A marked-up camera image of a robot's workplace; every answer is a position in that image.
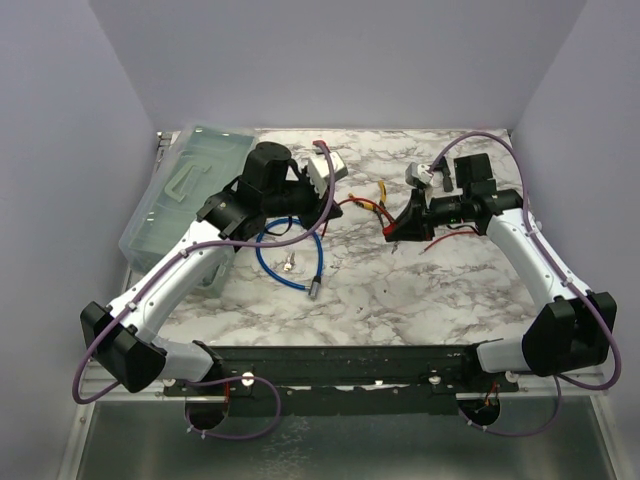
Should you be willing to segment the red cable lock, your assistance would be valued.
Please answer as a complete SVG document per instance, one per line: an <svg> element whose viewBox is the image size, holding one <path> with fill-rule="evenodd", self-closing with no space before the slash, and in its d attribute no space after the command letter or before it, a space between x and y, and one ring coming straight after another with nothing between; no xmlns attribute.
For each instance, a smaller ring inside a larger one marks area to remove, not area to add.
<svg viewBox="0 0 640 480"><path fill-rule="evenodd" d="M382 224L383 228L390 227L394 222L394 217L387 211L386 205L384 204L383 201L374 202L364 197L355 197L351 195L351 196L348 196L346 199L339 201L338 205L342 206L348 203L353 203L361 209L372 211L376 213L380 218L382 217L386 218L388 221L388 224L387 225ZM479 235L478 231L470 225L462 225L461 227L450 227L449 230L450 230L450 233L447 233L444 236L436 238L435 240L431 240L428 243L428 245L423 249L422 253L426 253L431 248L435 247L436 245L438 245L439 243L441 243L442 241L448 238L463 236L463 235L465 236Z"/></svg>

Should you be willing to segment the small silver key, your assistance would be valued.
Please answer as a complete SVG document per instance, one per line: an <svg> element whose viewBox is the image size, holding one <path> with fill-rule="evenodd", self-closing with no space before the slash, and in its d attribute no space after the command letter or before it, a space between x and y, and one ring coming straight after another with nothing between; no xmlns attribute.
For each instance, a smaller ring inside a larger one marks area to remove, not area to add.
<svg viewBox="0 0 640 480"><path fill-rule="evenodd" d="M290 272L294 267L295 267L295 253L291 252L286 257L286 260L283 266L283 271Z"/></svg>

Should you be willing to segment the blue cable lock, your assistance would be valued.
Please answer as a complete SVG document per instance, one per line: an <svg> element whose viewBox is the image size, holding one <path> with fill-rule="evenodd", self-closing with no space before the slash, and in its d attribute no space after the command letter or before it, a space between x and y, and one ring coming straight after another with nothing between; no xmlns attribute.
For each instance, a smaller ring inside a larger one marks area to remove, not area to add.
<svg viewBox="0 0 640 480"><path fill-rule="evenodd" d="M269 221L256 237L257 242L272 242L292 238L302 228L299 220L292 217ZM289 253L295 253L295 267L284 272L283 266ZM310 235L298 245L289 245L283 252L268 249L266 255L256 250L256 259L262 270L277 283L293 290L304 292L314 301L318 298L324 271L324 250L321 237Z"/></svg>

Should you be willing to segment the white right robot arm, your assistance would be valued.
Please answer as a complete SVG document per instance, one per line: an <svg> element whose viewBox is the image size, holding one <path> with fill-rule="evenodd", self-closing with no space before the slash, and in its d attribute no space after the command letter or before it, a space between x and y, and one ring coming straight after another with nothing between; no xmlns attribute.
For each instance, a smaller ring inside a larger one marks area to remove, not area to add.
<svg viewBox="0 0 640 480"><path fill-rule="evenodd" d="M474 224L506 256L537 310L520 337L480 343L460 367L460 379L480 392L497 373L512 371L546 377L602 364L610 349L617 305L607 292L596 293L576 278L541 235L524 200L514 189L501 190L488 155L454 161L461 194L428 197L431 174L413 162L405 171L411 195L404 210L386 227L388 242L431 240L439 226Z"/></svg>

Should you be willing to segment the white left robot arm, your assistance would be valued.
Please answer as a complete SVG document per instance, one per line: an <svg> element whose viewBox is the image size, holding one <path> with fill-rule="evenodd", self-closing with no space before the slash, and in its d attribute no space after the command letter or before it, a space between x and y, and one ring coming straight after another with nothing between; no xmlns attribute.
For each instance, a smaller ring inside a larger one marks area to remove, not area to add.
<svg viewBox="0 0 640 480"><path fill-rule="evenodd" d="M306 236L342 211L336 184L348 169L322 140L304 168L291 151L275 142L258 143L242 173L207 198L177 243L140 281L102 306L91 302L80 314L87 347L82 359L96 360L130 393L156 380L185 380L201 395L214 393L222 380L212 350L203 343L163 339L159 331L175 307L241 248L256 238L270 218L300 222Z"/></svg>

